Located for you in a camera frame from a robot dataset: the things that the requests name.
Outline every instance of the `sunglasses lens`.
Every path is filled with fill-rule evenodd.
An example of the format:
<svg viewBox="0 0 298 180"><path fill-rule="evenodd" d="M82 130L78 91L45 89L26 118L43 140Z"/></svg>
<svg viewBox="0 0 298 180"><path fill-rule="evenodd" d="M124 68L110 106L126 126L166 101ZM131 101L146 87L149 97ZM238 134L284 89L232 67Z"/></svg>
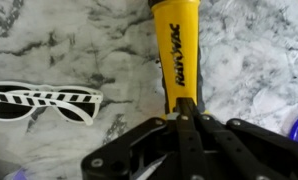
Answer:
<svg viewBox="0 0 298 180"><path fill-rule="evenodd" d="M14 90L29 90L28 88L18 86L0 86L0 92L8 92ZM0 103L0 119L14 119L26 115L32 107Z"/></svg>
<svg viewBox="0 0 298 180"><path fill-rule="evenodd" d="M80 90L61 90L59 92L65 92L65 93L78 93L78 94L89 94L88 92L85 91L80 91ZM70 104L75 105L85 111L89 116L93 116L95 112L95 104L94 103L73 103L70 102ZM78 121L78 122L83 122L83 119L80 118L76 113L69 111L67 109L63 108L58 108L59 111L66 116L68 119L71 119L73 121Z"/></svg>

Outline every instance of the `striped sunglasses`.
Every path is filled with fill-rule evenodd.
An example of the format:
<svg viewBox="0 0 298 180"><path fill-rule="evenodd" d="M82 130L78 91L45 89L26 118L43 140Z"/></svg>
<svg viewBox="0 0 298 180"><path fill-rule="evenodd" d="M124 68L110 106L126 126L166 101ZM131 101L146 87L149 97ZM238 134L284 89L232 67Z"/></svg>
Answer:
<svg viewBox="0 0 298 180"><path fill-rule="evenodd" d="M102 100L102 92L82 86L1 81L0 121L21 120L38 107L53 107L65 120L91 125Z"/></svg>

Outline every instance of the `screw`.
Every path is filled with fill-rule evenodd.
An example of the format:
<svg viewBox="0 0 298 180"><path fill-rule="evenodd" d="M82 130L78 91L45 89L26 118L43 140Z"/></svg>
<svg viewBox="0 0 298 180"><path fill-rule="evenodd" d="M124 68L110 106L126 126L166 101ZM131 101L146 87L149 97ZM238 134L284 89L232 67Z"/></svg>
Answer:
<svg viewBox="0 0 298 180"><path fill-rule="evenodd" d="M163 122L162 122L161 120L156 120L156 124L157 124L157 125L162 125Z"/></svg>
<svg viewBox="0 0 298 180"><path fill-rule="evenodd" d="M266 176L257 176L256 180L270 180L268 177Z"/></svg>
<svg viewBox="0 0 298 180"><path fill-rule="evenodd" d="M236 126L240 126L240 124L241 124L240 121L238 121L238 120L233 120L232 123Z"/></svg>
<svg viewBox="0 0 298 180"><path fill-rule="evenodd" d="M192 175L190 180L204 180L200 175Z"/></svg>
<svg viewBox="0 0 298 180"><path fill-rule="evenodd" d="M203 115L203 116L202 116L202 119L208 121L208 120L210 120L210 117L209 117L209 116L206 116L206 115Z"/></svg>
<svg viewBox="0 0 298 180"><path fill-rule="evenodd" d="M100 158L94 159L93 161L91 161L92 167L101 167L102 165L103 165L103 160Z"/></svg>
<svg viewBox="0 0 298 180"><path fill-rule="evenodd" d="M181 119L182 119L182 120L186 120L186 121L189 120L188 116L185 116L185 115L182 115L182 116L181 116Z"/></svg>

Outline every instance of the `marble surface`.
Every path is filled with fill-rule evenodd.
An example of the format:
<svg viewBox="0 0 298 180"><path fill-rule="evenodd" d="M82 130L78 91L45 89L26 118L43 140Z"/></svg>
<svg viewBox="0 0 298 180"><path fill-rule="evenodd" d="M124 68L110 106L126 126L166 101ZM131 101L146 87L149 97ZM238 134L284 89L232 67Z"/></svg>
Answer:
<svg viewBox="0 0 298 180"><path fill-rule="evenodd" d="M205 0L200 6L206 107L287 135L298 117L298 1ZM152 15L138 0L0 0L0 81L104 92L94 125L52 109L0 122L0 179L81 179L80 161L164 111Z"/></svg>

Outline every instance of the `gray marble pattern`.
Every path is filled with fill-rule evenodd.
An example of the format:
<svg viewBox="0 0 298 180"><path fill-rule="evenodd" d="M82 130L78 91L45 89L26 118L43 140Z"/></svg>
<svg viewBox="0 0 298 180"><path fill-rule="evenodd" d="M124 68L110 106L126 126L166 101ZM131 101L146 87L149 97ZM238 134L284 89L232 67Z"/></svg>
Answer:
<svg viewBox="0 0 298 180"><path fill-rule="evenodd" d="M207 109L287 135L298 117L298 1L205 0L201 69ZM0 179L81 179L81 159L164 112L153 17L138 0L0 0L0 81L104 92L94 125L52 108L0 122Z"/></svg>

